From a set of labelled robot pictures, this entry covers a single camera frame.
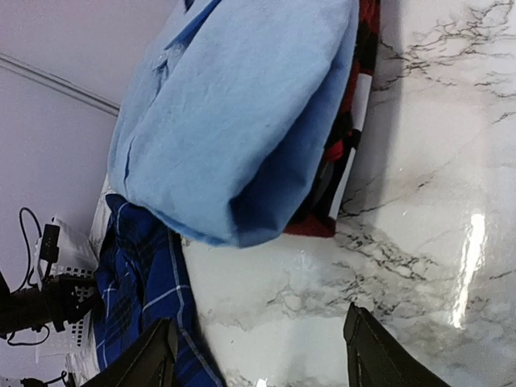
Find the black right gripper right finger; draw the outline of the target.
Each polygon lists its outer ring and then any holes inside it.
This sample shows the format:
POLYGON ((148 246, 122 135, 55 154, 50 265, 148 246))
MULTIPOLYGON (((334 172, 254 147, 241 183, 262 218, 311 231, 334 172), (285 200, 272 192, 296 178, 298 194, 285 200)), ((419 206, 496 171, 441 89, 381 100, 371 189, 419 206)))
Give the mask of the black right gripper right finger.
POLYGON ((448 387, 419 363, 365 308, 351 303, 343 326, 350 386, 448 387))

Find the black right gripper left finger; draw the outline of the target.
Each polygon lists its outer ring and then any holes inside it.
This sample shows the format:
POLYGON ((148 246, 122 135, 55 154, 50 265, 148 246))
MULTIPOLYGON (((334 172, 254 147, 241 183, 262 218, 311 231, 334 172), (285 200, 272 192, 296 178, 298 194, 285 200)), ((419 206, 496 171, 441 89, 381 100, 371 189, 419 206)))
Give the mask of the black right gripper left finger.
POLYGON ((177 385, 177 331, 174 321, 155 321, 108 368, 85 387, 171 387, 177 385))

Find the blue plaid long sleeve shirt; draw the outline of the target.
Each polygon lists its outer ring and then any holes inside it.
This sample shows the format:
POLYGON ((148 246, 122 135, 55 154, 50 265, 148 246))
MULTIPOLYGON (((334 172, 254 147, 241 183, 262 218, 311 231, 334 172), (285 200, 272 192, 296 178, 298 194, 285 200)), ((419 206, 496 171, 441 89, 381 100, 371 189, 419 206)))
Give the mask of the blue plaid long sleeve shirt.
POLYGON ((110 193, 111 214, 95 273, 104 306, 94 312, 101 370, 114 363, 157 319, 177 328, 181 386, 226 384, 198 331, 181 237, 143 207, 110 193))

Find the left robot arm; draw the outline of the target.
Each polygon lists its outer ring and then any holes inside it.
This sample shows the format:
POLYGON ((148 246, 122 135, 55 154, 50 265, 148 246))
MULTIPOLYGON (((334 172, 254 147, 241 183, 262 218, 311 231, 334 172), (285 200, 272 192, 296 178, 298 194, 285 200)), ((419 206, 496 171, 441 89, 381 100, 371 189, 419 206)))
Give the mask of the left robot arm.
POLYGON ((62 332, 82 320, 102 297, 94 279, 61 274, 44 280, 41 288, 10 292, 1 281, 1 337, 51 323, 62 332))

